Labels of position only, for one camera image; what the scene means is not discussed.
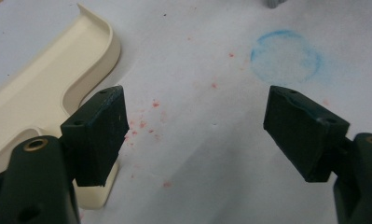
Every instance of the blue ring drawing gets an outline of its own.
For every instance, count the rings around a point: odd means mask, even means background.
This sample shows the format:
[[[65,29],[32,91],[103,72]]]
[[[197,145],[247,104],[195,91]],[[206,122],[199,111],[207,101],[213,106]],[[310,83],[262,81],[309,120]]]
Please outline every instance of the blue ring drawing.
[[[261,80],[286,86],[305,82],[318,74],[322,57],[302,35],[280,30],[258,38],[251,65]]]

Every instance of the white table surface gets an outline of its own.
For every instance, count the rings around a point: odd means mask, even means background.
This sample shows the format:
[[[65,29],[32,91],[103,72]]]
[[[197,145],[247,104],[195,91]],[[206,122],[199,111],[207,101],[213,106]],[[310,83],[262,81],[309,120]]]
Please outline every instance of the white table surface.
[[[270,85],[372,133],[372,0],[82,0],[120,60],[131,130],[101,210],[82,223],[337,223],[332,187],[307,184],[262,128]],[[75,1],[0,3],[0,85],[78,15]]]

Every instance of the blue marker stain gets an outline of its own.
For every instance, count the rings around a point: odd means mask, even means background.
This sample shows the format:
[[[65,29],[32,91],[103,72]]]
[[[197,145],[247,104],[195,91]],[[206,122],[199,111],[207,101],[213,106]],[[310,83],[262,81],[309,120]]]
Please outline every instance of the blue marker stain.
[[[318,74],[322,57],[301,35],[280,30],[262,35],[251,53],[252,70],[272,85],[302,83]]]

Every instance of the cream-colored plastic object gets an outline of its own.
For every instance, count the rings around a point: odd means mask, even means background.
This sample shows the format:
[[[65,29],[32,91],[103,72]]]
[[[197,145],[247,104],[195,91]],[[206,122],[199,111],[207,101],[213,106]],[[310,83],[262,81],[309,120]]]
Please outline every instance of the cream-colored plastic object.
[[[61,136],[60,125],[118,60],[120,45],[111,26],[78,7],[76,21],[0,89],[0,172],[18,143],[42,134]],[[117,169],[115,165],[111,178]],[[79,206],[103,206],[113,179],[106,183],[89,195],[79,194]]]

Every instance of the beige plastic tray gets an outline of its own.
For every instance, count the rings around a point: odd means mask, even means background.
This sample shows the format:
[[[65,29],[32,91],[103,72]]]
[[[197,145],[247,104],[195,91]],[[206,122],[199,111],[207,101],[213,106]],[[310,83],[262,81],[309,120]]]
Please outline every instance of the beige plastic tray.
[[[0,89],[0,172],[18,143],[42,134],[60,137],[60,125],[118,60],[120,45],[112,27],[78,7],[75,22]],[[104,205],[117,168],[105,188],[76,188],[80,207]]]

